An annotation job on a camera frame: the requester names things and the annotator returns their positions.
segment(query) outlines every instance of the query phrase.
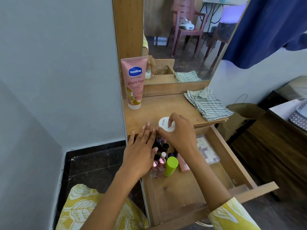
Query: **lime green container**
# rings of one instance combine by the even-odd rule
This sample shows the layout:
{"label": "lime green container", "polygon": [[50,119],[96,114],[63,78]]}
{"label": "lime green container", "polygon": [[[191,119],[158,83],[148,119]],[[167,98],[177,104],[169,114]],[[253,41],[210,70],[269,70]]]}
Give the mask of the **lime green container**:
{"label": "lime green container", "polygon": [[175,157],[169,157],[165,163],[164,176],[169,177],[178,166],[178,160]]}

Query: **brown paper bag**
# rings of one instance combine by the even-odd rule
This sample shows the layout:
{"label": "brown paper bag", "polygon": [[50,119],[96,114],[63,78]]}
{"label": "brown paper bag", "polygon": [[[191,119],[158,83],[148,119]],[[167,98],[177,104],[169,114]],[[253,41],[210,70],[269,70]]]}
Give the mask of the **brown paper bag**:
{"label": "brown paper bag", "polygon": [[244,128],[245,125],[246,128],[244,130],[246,130],[266,112],[252,103],[236,103],[229,105],[227,108],[234,112],[234,114],[217,127],[225,141],[228,141],[231,136],[237,133],[239,128]]}

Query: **vaseline tube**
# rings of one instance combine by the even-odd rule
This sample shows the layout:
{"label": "vaseline tube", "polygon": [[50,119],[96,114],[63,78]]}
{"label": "vaseline tube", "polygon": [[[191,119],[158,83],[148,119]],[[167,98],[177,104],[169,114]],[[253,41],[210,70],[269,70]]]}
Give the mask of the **vaseline tube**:
{"label": "vaseline tube", "polygon": [[128,107],[132,110],[141,107],[147,58],[148,56],[121,59]]}

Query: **hand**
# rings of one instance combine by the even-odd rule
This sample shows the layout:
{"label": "hand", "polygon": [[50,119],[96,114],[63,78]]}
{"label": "hand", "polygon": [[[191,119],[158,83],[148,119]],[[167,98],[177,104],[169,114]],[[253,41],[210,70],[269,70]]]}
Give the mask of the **hand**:
{"label": "hand", "polygon": [[127,172],[132,172],[139,179],[144,176],[153,166],[153,158],[158,150],[157,147],[152,149],[156,138],[156,129],[150,130],[150,123],[143,126],[134,141],[135,133],[130,135],[128,145],[124,151],[122,166]]}
{"label": "hand", "polygon": [[175,147],[186,163],[189,164],[188,162],[191,161],[192,156],[200,153],[197,147],[194,127],[187,118],[177,113],[171,114],[168,125],[170,126],[173,121],[175,121],[174,131],[167,132],[159,127],[158,132]]}
{"label": "hand", "polygon": [[148,49],[146,47],[143,47],[142,56],[148,56],[146,71],[151,68],[151,77],[153,77],[157,70],[156,62],[151,55],[148,55]]}

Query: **mirror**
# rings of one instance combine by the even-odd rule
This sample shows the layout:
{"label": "mirror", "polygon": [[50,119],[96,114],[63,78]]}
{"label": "mirror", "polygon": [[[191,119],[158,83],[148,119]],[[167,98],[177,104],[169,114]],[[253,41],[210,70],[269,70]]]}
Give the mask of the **mirror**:
{"label": "mirror", "polygon": [[145,85],[210,81],[247,3],[144,0],[142,52],[157,68]]}

